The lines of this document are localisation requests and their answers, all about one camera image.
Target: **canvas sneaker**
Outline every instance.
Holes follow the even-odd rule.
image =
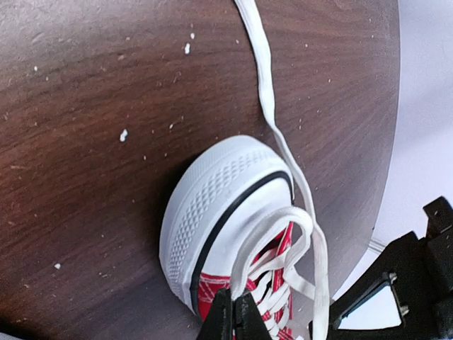
[[[256,139],[230,137],[204,152],[164,215],[159,257],[172,292],[205,319],[216,292],[231,282],[232,295],[251,291],[273,339],[293,339],[291,288],[314,298],[314,287],[288,263],[303,255],[288,256],[292,221],[306,227],[298,240],[304,249],[313,228],[292,197],[286,163]]]

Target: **black plastic bracket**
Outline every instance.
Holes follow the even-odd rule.
[[[424,207],[427,237],[410,232],[390,243],[365,274],[330,308],[330,340],[433,340],[453,337],[453,209],[440,197]],[[341,320],[389,286],[401,324],[339,329]]]

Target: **brown wood surface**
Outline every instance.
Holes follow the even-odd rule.
[[[367,246],[384,190],[397,1],[258,7],[277,122],[312,185],[335,291]],[[0,28],[0,330],[194,339],[199,322],[159,265],[166,202],[217,139],[242,133],[275,145],[234,3],[5,0]],[[310,261],[299,267],[308,278]],[[303,321],[310,306],[301,307],[297,299]]]

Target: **white rubber sole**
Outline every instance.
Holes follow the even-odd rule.
[[[241,204],[244,193],[278,176],[292,187],[287,165],[271,148],[252,137],[235,136],[199,156],[179,181],[165,211],[159,258],[171,290],[195,314],[190,286],[219,219]]]

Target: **white crumb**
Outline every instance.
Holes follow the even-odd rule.
[[[128,131],[126,129],[124,129],[122,132],[121,132],[121,135],[120,135],[120,142],[121,143],[124,143],[126,141],[126,137],[128,135]]]
[[[190,44],[189,44],[189,43],[185,44],[185,46],[184,46],[184,53],[185,53],[186,55],[188,55],[188,54],[190,53]]]

